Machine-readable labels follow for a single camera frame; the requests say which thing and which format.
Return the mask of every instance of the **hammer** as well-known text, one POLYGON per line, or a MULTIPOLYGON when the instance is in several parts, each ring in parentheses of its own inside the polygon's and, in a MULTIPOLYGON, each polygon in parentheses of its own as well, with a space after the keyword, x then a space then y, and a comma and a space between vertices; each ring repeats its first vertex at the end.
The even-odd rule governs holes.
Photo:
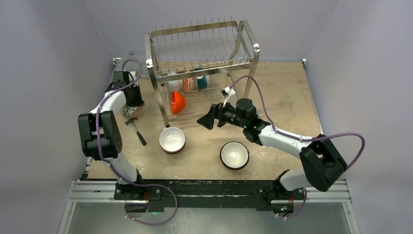
POLYGON ((132 126, 135 129, 136 134, 138 135, 139 139, 141 140, 142 145, 146 145, 145 139, 143 139, 143 136, 141 135, 141 133, 138 131, 135 124, 133 123, 134 120, 138 120, 138 118, 130 118, 128 121, 125 122, 125 124, 128 125, 128 124, 132 123, 132 126))

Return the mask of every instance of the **beige table surface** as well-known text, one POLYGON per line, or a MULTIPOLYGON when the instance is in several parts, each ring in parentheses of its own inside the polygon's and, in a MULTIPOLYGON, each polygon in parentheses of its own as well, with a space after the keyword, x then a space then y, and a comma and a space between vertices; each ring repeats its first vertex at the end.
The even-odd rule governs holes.
MULTIPOLYGON (((234 79, 247 74, 234 72, 234 79)), ((311 99, 306 76, 300 62, 259 62, 255 78, 263 92, 268 114, 277 127, 296 134, 317 136, 319 123, 311 99)), ((123 140, 123 150, 129 162, 143 178, 152 179, 275 179, 286 169, 301 168, 301 162, 278 149, 250 143, 242 129, 229 124, 222 128, 207 130, 196 119, 171 122, 171 127, 180 128, 186 135, 185 148, 178 154, 169 155, 159 146, 159 135, 165 129, 161 112, 149 80, 140 80, 145 101, 143 113, 135 121, 144 136, 142 146, 132 126, 120 113, 115 114, 123 140), (219 159, 221 147, 229 141, 239 141, 249 150, 251 158, 246 167, 232 171, 219 159)), ((242 97, 246 79, 237 84, 242 97)), ((262 104, 254 84, 249 98, 257 110, 262 104)), ((101 162, 93 161, 88 178, 114 178, 101 162)))

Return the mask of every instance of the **gray wall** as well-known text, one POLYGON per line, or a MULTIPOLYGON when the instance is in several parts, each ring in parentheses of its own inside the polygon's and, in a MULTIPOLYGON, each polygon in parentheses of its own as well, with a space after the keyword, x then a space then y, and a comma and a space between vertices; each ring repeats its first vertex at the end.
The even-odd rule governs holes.
POLYGON ((248 20, 261 59, 306 58, 338 0, 85 0, 112 56, 145 54, 144 33, 162 25, 248 20))
POLYGON ((103 96, 111 57, 81 0, 0 5, 1 233, 56 233, 86 160, 77 116, 103 96))
MULTIPOLYGON (((413 2, 340 0, 307 59, 328 134, 357 131, 366 149, 347 173, 363 233, 413 228, 413 2)), ((347 160, 356 138, 335 140, 347 160)))

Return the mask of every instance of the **hammer head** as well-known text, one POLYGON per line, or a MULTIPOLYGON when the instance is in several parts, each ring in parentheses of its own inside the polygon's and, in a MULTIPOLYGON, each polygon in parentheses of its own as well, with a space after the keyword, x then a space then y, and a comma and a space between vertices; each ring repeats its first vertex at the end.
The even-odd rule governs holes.
POLYGON ((128 121, 125 122, 126 125, 132 123, 134 120, 138 120, 138 118, 130 118, 128 121))

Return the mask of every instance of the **metal wire rack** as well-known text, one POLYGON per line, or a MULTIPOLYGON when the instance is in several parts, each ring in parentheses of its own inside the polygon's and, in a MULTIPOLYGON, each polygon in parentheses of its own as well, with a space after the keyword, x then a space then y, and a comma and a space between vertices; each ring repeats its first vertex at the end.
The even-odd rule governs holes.
MULTIPOLYGON (((206 113, 211 104, 221 100, 218 98, 222 96, 220 89, 233 82, 232 71, 249 69, 250 76, 254 76, 260 54, 248 22, 242 20, 238 24, 232 18, 155 29, 145 34, 145 49, 148 72, 166 126, 169 121, 206 113), (244 40, 245 35, 251 43, 252 54, 244 40), (208 87, 181 92, 187 99, 187 106, 181 113, 172 114, 168 82, 199 76, 209 76, 208 87)), ((248 96, 250 87, 249 80, 244 97, 248 96)))

